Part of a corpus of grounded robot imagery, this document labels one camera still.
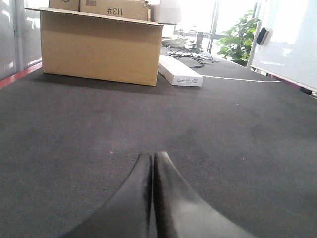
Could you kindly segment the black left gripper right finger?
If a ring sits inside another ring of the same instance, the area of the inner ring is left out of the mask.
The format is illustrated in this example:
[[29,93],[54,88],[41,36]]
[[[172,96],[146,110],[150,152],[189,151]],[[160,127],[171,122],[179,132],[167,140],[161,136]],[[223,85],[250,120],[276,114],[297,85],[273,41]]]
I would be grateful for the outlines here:
[[153,199],[159,238],[253,237],[208,205],[165,151],[155,153]]

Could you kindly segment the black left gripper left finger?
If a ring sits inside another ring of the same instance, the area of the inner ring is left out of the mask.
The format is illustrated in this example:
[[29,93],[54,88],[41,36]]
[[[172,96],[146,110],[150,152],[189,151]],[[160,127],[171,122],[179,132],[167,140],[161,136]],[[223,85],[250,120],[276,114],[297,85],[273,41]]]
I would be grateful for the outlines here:
[[119,190],[63,238],[147,238],[152,201],[152,157],[141,153]]

